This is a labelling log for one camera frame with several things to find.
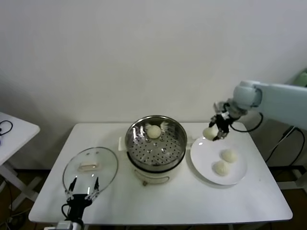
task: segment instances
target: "white table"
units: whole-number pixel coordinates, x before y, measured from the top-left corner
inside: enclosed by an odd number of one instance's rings
[[[35,201],[38,193],[34,192],[32,189],[38,185],[41,178],[36,177],[28,186],[25,185],[16,176],[17,173],[11,168],[11,166],[5,163],[15,152],[17,152],[22,146],[24,146],[29,140],[31,140],[38,132],[39,127],[37,125],[31,124],[27,121],[23,121],[16,117],[0,113],[0,122],[3,120],[8,120],[13,123],[12,130],[1,137],[0,145],[0,174],[11,182],[14,186],[21,190],[21,194],[14,200],[13,207],[10,206],[12,210],[15,210],[25,198],[29,198]],[[4,122],[1,124],[2,131],[4,133],[10,128],[10,124]],[[5,186],[3,182],[0,185],[0,190]]]
[[[207,123],[182,123],[188,139],[201,136]],[[61,183],[65,165],[78,152],[103,146],[118,156],[112,184],[85,209],[83,221],[94,225],[194,225],[288,220],[292,211],[249,134],[231,131],[230,140],[246,150],[248,172],[237,185],[204,182],[190,167],[189,152],[178,175],[170,182],[144,187],[132,173],[129,159],[118,151],[118,138],[130,124],[77,124],[31,209],[33,222],[63,220],[66,203]],[[245,129],[236,123],[238,129]]]

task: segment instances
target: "white robotic arm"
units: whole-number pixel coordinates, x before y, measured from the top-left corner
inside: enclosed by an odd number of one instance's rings
[[[217,125],[219,132],[213,140],[223,139],[229,126],[248,110],[255,110],[270,119],[307,129],[307,88],[242,81],[232,99],[214,104],[216,115],[209,127]]]

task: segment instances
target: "glass lid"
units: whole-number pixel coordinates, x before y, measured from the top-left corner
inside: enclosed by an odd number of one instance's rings
[[[113,151],[104,147],[83,150],[66,165],[62,182],[65,192],[72,194],[98,194],[114,180],[118,159]]]

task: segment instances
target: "white plate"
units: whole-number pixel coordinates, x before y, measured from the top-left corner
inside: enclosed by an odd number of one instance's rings
[[[221,152],[226,149],[232,149],[237,153],[237,161],[229,163],[230,170],[227,176],[219,176],[213,171],[213,165],[222,160]],[[234,144],[228,143],[227,139],[210,141],[198,138],[191,147],[191,159],[196,170],[216,184],[237,184],[244,178],[247,171],[244,153],[240,152]]]

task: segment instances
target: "black cable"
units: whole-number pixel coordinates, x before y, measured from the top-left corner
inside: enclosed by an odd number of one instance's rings
[[[1,121],[1,122],[0,122],[0,125],[1,125],[2,123],[4,123],[4,122],[8,122],[8,123],[10,123],[10,124],[11,124],[11,128],[10,128],[8,131],[4,132],[4,133],[0,133],[0,136],[3,136],[4,134],[9,133],[9,132],[10,132],[10,131],[13,129],[13,123],[12,123],[12,122],[10,122],[10,121],[7,121],[7,120]]]
[[[298,155],[296,156],[296,158],[291,162],[291,164],[289,164],[289,166],[291,166],[291,165],[293,165],[295,162],[296,162],[296,160],[299,158],[299,156],[301,155],[301,153],[302,153],[302,151],[303,151],[303,148],[304,148],[304,146],[305,146],[305,135],[304,135],[304,133],[301,131],[301,129],[299,129],[299,128],[296,128],[296,131],[297,132],[299,132],[300,134],[302,134],[302,137],[303,137],[303,143],[302,143],[302,147],[301,147],[301,149],[300,149],[300,151],[298,152]]]
[[[6,183],[6,185],[7,185],[8,188],[9,188],[9,191],[10,191],[11,209],[10,209],[10,216],[9,216],[9,217],[11,217],[11,216],[12,216],[12,209],[13,209],[13,196],[12,196],[12,191],[11,191],[11,187],[10,187],[9,182],[8,182],[6,179],[4,179],[4,182]]]
[[[62,214],[65,216],[65,218],[68,219],[67,214],[64,212],[64,207],[65,207],[65,206],[69,206],[69,204],[64,204],[64,205],[62,205],[61,210],[62,210]]]
[[[288,167],[292,166],[292,165],[297,161],[297,159],[300,157],[300,155],[301,155],[302,152],[303,152],[303,149],[304,149],[304,146],[305,146],[305,141],[306,141],[305,135],[304,135],[304,133],[302,132],[301,129],[299,129],[299,128],[296,127],[296,128],[294,129],[294,131],[297,131],[297,132],[299,132],[299,133],[302,135],[303,142],[302,142],[302,146],[301,146],[300,151],[298,152],[298,154],[297,154],[297,156],[295,157],[295,159],[288,165]],[[272,154],[274,153],[274,151],[276,150],[277,147],[278,147],[278,145],[273,149],[272,153],[270,154],[270,156],[268,157],[268,159],[267,159],[265,162],[267,162],[267,161],[270,159],[270,157],[272,156]],[[278,173],[277,175],[275,175],[274,177],[277,178],[279,175],[281,175],[281,174],[284,173],[285,171],[287,171],[287,170],[282,170],[281,172],[279,172],[279,173]]]
[[[304,133],[302,132],[301,129],[295,128],[294,131],[297,131],[297,132],[299,132],[299,133],[302,135],[302,137],[303,137],[303,142],[302,142],[301,149],[300,149],[300,151],[298,152],[297,156],[295,157],[295,159],[294,159],[288,166],[293,165],[293,164],[296,162],[296,160],[300,157],[300,155],[301,155],[302,152],[303,152],[303,149],[304,149],[304,146],[305,146],[305,141],[306,141],[306,140],[305,140],[305,135],[304,135]],[[286,135],[287,135],[287,134],[284,133],[283,136],[280,138],[279,142],[280,142]],[[271,156],[273,155],[273,153],[275,152],[275,150],[277,149],[278,146],[279,146],[279,145],[275,146],[275,148],[272,150],[271,154],[269,155],[269,157],[267,158],[267,160],[266,160],[265,162],[268,162],[268,160],[271,158]]]
[[[282,137],[279,139],[279,141],[277,142],[277,145],[273,148],[273,150],[271,151],[271,154],[269,155],[269,157],[265,160],[265,162],[267,163],[269,161],[269,159],[271,158],[271,156],[273,155],[273,153],[275,152],[275,150],[277,149],[277,147],[279,146],[279,144],[281,143],[281,141],[290,136],[293,132],[295,131],[294,126],[290,126],[286,131],[284,131]]]
[[[273,148],[271,154],[269,155],[269,157],[265,160],[265,162],[267,163],[269,161],[269,159],[271,158],[271,156],[273,155],[273,153],[275,152],[275,150],[277,149],[278,145],[275,146],[275,148]]]
[[[260,114],[260,121],[259,121],[259,123],[258,123],[255,127],[253,127],[252,129],[250,129],[250,130],[238,130],[238,129],[233,128],[232,125],[229,125],[229,126],[230,126],[234,131],[237,131],[237,132],[240,132],[240,133],[249,133],[249,132],[252,132],[252,131],[256,130],[257,128],[259,128],[259,126],[262,124],[262,121],[263,121],[263,114],[262,114],[262,113],[259,113],[259,114]]]

